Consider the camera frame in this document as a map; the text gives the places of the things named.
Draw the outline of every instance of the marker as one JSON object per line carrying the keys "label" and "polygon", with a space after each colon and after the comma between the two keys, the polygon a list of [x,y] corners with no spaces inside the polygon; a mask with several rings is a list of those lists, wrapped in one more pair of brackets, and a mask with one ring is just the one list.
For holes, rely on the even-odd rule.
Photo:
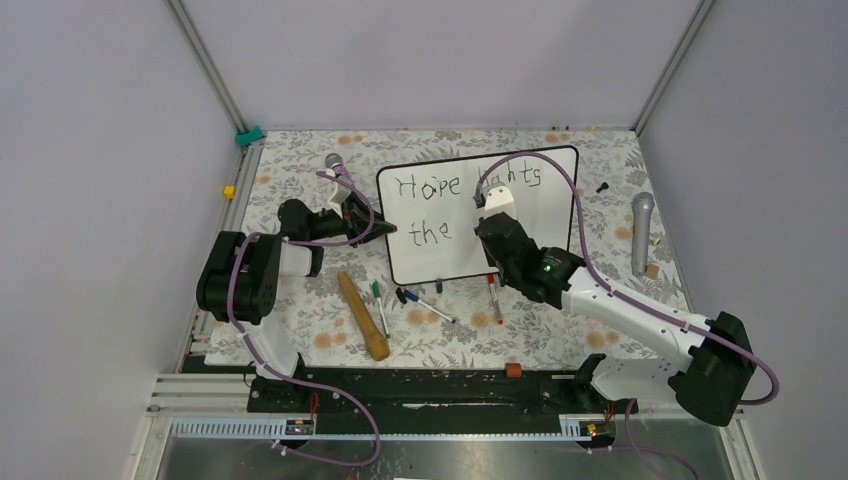
{"label": "marker", "polygon": [[420,298],[418,298],[418,295],[410,292],[409,290],[404,290],[403,294],[406,296],[406,298],[412,300],[413,302],[417,303],[418,305],[421,305],[422,307],[426,308],[427,310],[430,310],[431,312],[433,312],[436,315],[444,318],[445,320],[447,320],[451,323],[456,323],[456,318],[451,317],[447,313],[439,310],[438,308],[436,308],[436,307],[434,307],[430,304],[424,303],[424,300],[421,300]]}
{"label": "marker", "polygon": [[377,306],[380,307],[380,318],[383,319],[383,331],[386,332],[386,338],[390,338],[389,323],[386,321],[386,310],[383,309],[383,299],[380,298],[380,285],[377,282],[371,284],[371,290],[374,291],[374,298],[377,299]]}
{"label": "marker", "polygon": [[503,325],[501,305],[498,303],[498,295],[495,293],[495,276],[490,273],[487,278],[489,279],[489,291],[492,293],[492,306],[495,307],[495,318],[498,319],[499,325]]}

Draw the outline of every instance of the whiteboard frame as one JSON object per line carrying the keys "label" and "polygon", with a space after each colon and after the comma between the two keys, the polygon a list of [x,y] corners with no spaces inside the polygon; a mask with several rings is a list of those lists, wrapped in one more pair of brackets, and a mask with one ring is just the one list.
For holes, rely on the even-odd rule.
{"label": "whiteboard frame", "polygon": [[[507,155],[512,155],[514,153],[522,153],[522,152],[547,152],[547,151],[551,151],[551,150],[563,150],[563,149],[574,150],[574,157],[575,157],[575,159],[574,159],[574,172],[569,172],[569,173],[571,174],[571,180],[574,182],[574,186],[576,187],[577,186],[577,170],[580,168],[580,150],[578,150],[577,147],[575,147],[574,145],[557,145],[555,147],[528,148],[528,149],[516,150],[516,151],[512,151],[512,152],[487,153],[487,154],[483,154],[483,155],[472,155],[472,156],[469,156],[469,157],[445,158],[445,159],[440,159],[440,160],[430,160],[430,161],[427,161],[427,162],[414,162],[414,163],[401,163],[401,164],[398,164],[398,165],[387,165],[387,166],[381,168],[380,170],[378,170],[377,175],[375,175],[375,177],[374,177],[374,181],[377,184],[377,201],[380,203],[380,212],[385,211],[385,209],[383,208],[383,192],[380,191],[380,174],[382,174],[386,170],[394,170],[394,169],[398,169],[398,168],[410,168],[410,167],[416,167],[416,166],[419,166],[419,165],[432,165],[432,164],[435,164],[435,163],[461,162],[461,161],[464,161],[464,160],[477,160],[477,159],[480,159],[480,158],[501,158],[501,157],[505,157]],[[568,217],[568,236],[567,236],[567,240],[566,240],[566,243],[565,243],[565,250],[567,250],[569,252],[571,251],[571,230],[573,228],[573,223],[574,223],[574,209],[575,209],[574,195],[575,195],[574,192],[572,192],[572,194],[571,194],[571,208],[569,209],[569,217]],[[473,202],[474,201],[473,197],[468,197],[468,201]],[[530,238],[533,238],[532,232],[528,232],[527,236],[530,237]],[[436,280],[440,280],[440,281],[444,282],[444,281],[448,281],[448,280],[459,280],[461,278],[481,277],[483,275],[486,275],[485,273],[480,273],[480,274],[474,274],[474,275],[462,275],[462,276],[459,276],[459,277],[448,277],[448,278],[433,279],[433,280],[428,281],[428,282],[398,283],[397,280],[395,279],[394,264],[392,263],[392,250],[389,247],[388,235],[385,235],[383,237],[383,241],[386,242],[386,254],[389,256],[389,275],[391,275],[391,277],[392,277],[392,282],[395,285],[398,285],[398,286],[401,286],[401,287],[406,287],[406,286],[409,286],[409,285],[423,285],[425,283],[432,283]]]}

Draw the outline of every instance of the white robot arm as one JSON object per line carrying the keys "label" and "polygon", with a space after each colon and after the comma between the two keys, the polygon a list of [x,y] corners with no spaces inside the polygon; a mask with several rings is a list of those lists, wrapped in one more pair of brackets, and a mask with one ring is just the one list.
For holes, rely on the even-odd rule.
{"label": "white robot arm", "polygon": [[[515,218],[511,192],[504,185],[497,187],[485,195],[475,232],[501,281],[532,301],[600,320],[658,354],[628,360],[591,355],[578,375],[608,400],[676,401],[707,423],[727,425],[755,366],[689,328],[711,331],[750,351],[739,319],[723,312],[715,320],[681,312],[606,277],[602,281],[607,285],[601,285],[582,258],[555,247],[537,248]],[[684,327],[647,313],[622,296],[674,317]]]}

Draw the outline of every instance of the blue marker cap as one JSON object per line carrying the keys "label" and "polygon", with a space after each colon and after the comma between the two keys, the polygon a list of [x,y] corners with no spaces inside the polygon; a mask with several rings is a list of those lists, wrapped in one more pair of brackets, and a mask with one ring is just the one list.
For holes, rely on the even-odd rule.
{"label": "blue marker cap", "polygon": [[403,291],[403,294],[404,294],[404,296],[406,296],[406,298],[408,298],[408,299],[412,300],[413,302],[417,302],[417,301],[418,301],[418,295],[416,295],[416,294],[414,294],[414,293],[410,292],[409,290],[404,290],[404,291]]}

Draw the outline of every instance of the teal clip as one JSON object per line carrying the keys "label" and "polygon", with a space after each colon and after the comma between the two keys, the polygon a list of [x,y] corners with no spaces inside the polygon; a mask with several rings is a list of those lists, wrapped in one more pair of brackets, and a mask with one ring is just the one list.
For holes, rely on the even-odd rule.
{"label": "teal clip", "polygon": [[265,134],[262,133],[262,130],[259,127],[254,127],[253,130],[247,133],[236,135],[236,143],[239,147],[246,147],[264,136]]}

